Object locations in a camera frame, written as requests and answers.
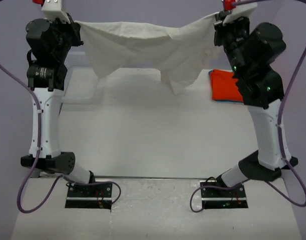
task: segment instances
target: red object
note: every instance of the red object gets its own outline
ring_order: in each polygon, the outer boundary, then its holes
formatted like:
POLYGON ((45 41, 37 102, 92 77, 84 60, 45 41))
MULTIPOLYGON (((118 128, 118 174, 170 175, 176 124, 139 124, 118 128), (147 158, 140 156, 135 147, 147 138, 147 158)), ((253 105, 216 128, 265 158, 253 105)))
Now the red object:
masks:
POLYGON ((212 99, 215 101, 243 102, 243 97, 236 86, 234 73, 214 69, 210 72, 212 99))
POLYGON ((43 5, 45 0, 33 0, 33 3, 43 5))
POLYGON ((236 2, 236 0, 224 0, 223 2, 224 10, 229 11, 229 10, 236 8, 235 6, 232 5, 232 3, 234 2, 236 2))

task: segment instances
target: cloth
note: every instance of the cloth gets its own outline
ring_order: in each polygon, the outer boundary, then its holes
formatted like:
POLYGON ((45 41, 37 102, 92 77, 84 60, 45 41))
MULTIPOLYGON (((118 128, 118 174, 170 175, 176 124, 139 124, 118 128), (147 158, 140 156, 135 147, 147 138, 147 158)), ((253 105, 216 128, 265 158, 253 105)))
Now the cloth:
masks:
POLYGON ((161 81, 178 94, 217 57, 215 14, 181 28, 134 22, 80 22, 81 38, 99 79, 133 63, 150 61, 161 81))
POLYGON ((243 102, 242 95, 236 86, 234 73, 214 69, 209 72, 212 87, 212 98, 215 101, 243 102))

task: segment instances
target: white cloth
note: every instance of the white cloth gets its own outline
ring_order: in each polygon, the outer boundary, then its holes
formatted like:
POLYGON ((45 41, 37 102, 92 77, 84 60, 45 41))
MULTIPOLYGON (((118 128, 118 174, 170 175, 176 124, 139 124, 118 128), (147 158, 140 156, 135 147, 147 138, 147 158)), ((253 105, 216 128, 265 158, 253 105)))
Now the white cloth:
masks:
POLYGON ((150 61, 161 71, 161 81, 178 94, 220 51, 214 46, 214 15, 181 28, 134 22, 76 22, 81 26, 86 56, 99 79, 127 64, 150 61))

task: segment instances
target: folded orange towel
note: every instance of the folded orange towel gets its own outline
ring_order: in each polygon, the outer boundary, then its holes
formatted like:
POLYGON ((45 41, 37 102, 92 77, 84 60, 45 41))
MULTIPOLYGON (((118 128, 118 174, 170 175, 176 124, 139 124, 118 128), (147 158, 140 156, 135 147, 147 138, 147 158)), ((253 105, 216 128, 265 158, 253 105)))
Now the folded orange towel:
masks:
POLYGON ((209 72, 211 79, 211 87, 213 90, 213 100, 243 102, 242 95, 239 93, 235 85, 237 79, 232 78, 234 73, 214 69, 209 72))

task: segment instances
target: blue edge of cloth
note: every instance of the blue edge of cloth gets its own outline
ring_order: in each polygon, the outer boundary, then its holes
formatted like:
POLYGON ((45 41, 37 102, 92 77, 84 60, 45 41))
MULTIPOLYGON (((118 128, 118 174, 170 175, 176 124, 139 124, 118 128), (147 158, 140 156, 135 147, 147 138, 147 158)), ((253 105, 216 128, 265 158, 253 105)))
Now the blue edge of cloth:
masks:
MULTIPOLYGON (((213 72, 214 70, 211 70, 211 71, 209 71, 208 72, 208 75, 209 75, 209 77, 211 77, 210 75, 211 75, 211 72, 213 72)), ((220 103, 236 103, 236 104, 242 104, 243 102, 242 101, 231 101, 231 100, 214 100, 215 102, 217 101, 217 102, 220 102, 220 103)))

